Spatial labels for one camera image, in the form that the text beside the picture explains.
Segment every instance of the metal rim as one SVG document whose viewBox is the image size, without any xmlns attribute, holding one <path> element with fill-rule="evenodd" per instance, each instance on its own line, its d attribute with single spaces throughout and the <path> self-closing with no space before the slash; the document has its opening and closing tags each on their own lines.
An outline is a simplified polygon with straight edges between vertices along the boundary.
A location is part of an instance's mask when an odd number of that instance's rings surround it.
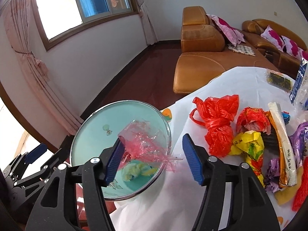
<svg viewBox="0 0 308 231">
<path fill-rule="evenodd" d="M 108 106 L 111 106 L 111 105 L 114 105 L 116 103 L 120 103 L 120 102 L 138 102 L 138 103 L 141 103 L 141 104 L 144 104 L 146 106 L 149 106 L 150 108 L 154 109 L 158 114 L 159 116 L 161 117 L 161 119 L 164 121 L 165 123 L 165 127 L 166 127 L 166 130 L 167 130 L 167 143 L 168 143 L 168 146 L 167 146 L 167 150 L 166 150 L 166 155 L 169 155 L 171 153 L 171 130 L 170 130 L 170 126 L 168 124 L 168 122 L 166 121 L 166 119 L 164 118 L 163 114 L 157 109 L 155 108 L 154 106 L 146 103 L 146 102 L 141 102 L 141 101 L 137 101 L 137 100 L 122 100 L 122 101 L 117 101 L 117 102 L 112 102 L 110 104 L 107 104 L 101 108 L 99 108 L 98 110 L 94 111 L 84 122 L 83 124 L 81 125 L 81 127 L 78 129 L 74 139 L 73 139 L 73 142 L 72 142 L 72 145 L 70 147 L 70 165 L 72 166 L 72 151 L 73 151 L 73 145 L 75 143 L 75 139 L 76 139 L 76 136 L 78 135 L 80 129 L 83 127 L 83 125 L 87 122 L 87 120 L 89 120 L 92 116 L 94 116 L 98 111 L 108 107 Z M 143 191 L 145 191 L 147 188 L 149 188 L 156 180 L 157 178 L 161 175 L 161 173 L 163 172 L 164 168 L 165 168 L 166 164 L 162 163 L 161 166 L 159 167 L 159 169 L 157 170 L 157 172 L 153 175 L 153 177 L 147 182 L 147 184 L 145 184 L 143 187 L 139 188 L 137 191 L 129 194 L 129 195 L 125 195 L 125 196 L 120 196 L 120 197 L 107 197 L 107 196 L 104 196 L 104 199 L 105 200 L 110 200 L 110 201 L 118 201 L 118 200 L 127 200 L 127 199 L 130 199 L 132 197 L 135 197 L 137 196 L 138 194 L 141 194 Z"/>
</svg>

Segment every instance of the purple wrapper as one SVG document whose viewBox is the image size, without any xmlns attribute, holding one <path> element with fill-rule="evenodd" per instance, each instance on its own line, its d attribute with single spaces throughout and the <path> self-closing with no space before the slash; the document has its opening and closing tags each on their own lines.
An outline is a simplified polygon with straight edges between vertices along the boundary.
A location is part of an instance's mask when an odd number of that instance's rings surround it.
<svg viewBox="0 0 308 231">
<path fill-rule="evenodd" d="M 295 159 L 296 168 L 302 166 L 305 144 L 308 140 L 308 122 L 300 124 L 295 133 L 289 136 Z"/>
<path fill-rule="evenodd" d="M 280 166 L 279 158 L 270 160 L 269 167 L 264 177 L 266 191 L 276 192 L 279 190 Z"/>
</svg>

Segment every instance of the dark red tile floor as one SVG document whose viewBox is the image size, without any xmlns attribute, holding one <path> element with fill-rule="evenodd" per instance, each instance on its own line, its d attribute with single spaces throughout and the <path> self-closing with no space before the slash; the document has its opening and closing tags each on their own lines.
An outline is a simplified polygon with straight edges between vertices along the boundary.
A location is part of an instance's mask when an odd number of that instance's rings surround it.
<svg viewBox="0 0 308 231">
<path fill-rule="evenodd" d="M 162 110 L 184 97 L 173 92 L 173 78 L 181 45 L 154 45 L 115 85 L 100 107 L 120 100 L 139 100 Z"/>
</svg>

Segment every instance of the window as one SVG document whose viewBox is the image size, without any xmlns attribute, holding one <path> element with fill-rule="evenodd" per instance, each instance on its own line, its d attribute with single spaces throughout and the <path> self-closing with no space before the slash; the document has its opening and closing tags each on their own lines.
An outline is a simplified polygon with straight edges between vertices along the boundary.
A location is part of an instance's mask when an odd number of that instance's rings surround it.
<svg viewBox="0 0 308 231">
<path fill-rule="evenodd" d="M 135 0 L 32 0 L 46 50 L 89 27 L 137 14 Z"/>
</svg>

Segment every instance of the pink plastic bag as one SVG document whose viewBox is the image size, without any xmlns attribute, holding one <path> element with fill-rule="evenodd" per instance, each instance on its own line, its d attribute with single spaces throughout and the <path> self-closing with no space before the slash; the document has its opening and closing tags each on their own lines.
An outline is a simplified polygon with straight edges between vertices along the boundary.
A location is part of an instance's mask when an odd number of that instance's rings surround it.
<svg viewBox="0 0 308 231">
<path fill-rule="evenodd" d="M 175 161 L 182 160 L 166 155 L 166 148 L 159 144 L 159 139 L 165 137 L 161 131 L 151 127 L 150 122 L 134 120 L 118 134 L 118 137 L 125 146 L 119 169 L 125 167 L 130 160 L 138 160 L 144 163 L 164 163 L 167 171 L 175 172 Z"/>
</svg>

